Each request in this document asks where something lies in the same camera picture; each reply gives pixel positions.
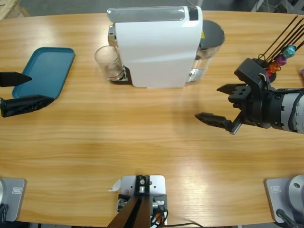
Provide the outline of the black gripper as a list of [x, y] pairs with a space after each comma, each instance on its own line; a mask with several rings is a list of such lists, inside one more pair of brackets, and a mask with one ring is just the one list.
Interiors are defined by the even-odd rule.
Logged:
[[195, 117], [213, 127], [225, 129], [235, 135], [241, 125], [282, 130], [281, 107], [283, 94], [271, 88], [268, 82], [225, 84], [217, 91], [228, 94], [228, 100], [240, 113], [234, 121], [211, 113], [195, 114]]

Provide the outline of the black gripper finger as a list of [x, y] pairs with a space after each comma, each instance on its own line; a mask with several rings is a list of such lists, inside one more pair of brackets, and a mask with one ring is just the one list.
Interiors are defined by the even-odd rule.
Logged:
[[54, 101], [54, 98], [43, 95], [32, 95], [14, 99], [0, 99], [2, 117], [10, 117], [40, 110]]
[[18, 73], [18, 72], [1, 72], [0, 73], [0, 86], [1, 87], [11, 87], [19, 86], [23, 83], [31, 81], [32, 78]]

